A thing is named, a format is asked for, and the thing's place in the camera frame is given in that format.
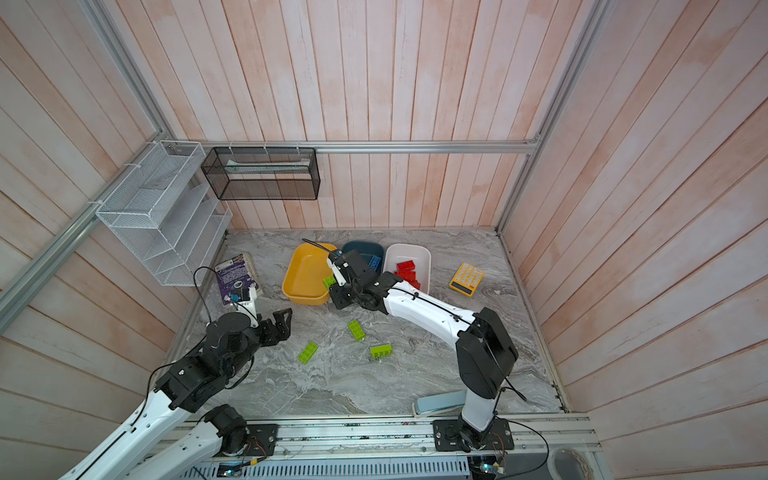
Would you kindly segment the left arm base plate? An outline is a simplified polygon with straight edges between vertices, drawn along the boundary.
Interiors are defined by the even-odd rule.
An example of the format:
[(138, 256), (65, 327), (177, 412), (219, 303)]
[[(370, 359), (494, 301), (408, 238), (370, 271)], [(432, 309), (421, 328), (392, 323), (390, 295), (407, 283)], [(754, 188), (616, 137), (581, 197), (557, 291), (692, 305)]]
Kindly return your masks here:
[(230, 428), (222, 436), (214, 457), (258, 457), (274, 454), (279, 426), (275, 423), (247, 424)]

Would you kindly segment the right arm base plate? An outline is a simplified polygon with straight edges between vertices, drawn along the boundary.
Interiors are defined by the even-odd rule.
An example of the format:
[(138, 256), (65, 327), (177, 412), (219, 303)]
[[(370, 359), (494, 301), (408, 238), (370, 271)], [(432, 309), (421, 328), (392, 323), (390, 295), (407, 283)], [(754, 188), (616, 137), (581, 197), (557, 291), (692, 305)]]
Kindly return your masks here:
[(465, 452), (514, 449), (509, 422), (494, 417), (489, 426), (476, 431), (463, 419), (434, 420), (432, 422), (435, 449), (439, 452)]

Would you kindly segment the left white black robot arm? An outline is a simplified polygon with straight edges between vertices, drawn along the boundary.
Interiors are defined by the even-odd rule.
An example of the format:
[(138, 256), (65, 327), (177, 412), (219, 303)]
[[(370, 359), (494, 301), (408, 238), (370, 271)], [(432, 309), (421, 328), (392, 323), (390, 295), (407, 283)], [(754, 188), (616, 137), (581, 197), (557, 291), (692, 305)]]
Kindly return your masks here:
[(256, 352), (287, 340), (293, 312), (263, 318), (253, 305), (209, 322), (204, 337), (178, 360), (162, 366), (145, 399), (99, 446), (64, 473), (66, 479), (171, 479), (216, 454), (242, 457), (253, 437), (237, 410), (220, 405), (160, 453), (152, 448), (212, 397), (238, 386)]

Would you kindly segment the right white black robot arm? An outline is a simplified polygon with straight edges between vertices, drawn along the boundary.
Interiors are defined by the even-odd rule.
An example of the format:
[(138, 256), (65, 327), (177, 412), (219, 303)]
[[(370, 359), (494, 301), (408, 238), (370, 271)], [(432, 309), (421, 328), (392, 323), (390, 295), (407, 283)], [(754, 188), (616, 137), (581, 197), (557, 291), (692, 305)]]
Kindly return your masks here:
[(327, 264), (335, 278), (329, 292), (337, 309), (356, 304), (407, 320), (453, 348), (466, 394), (460, 416), (448, 423), (454, 429), (452, 438), (466, 452), (484, 447), (498, 397), (519, 358), (497, 312), (449, 305), (392, 272), (375, 272), (354, 250), (330, 251)]

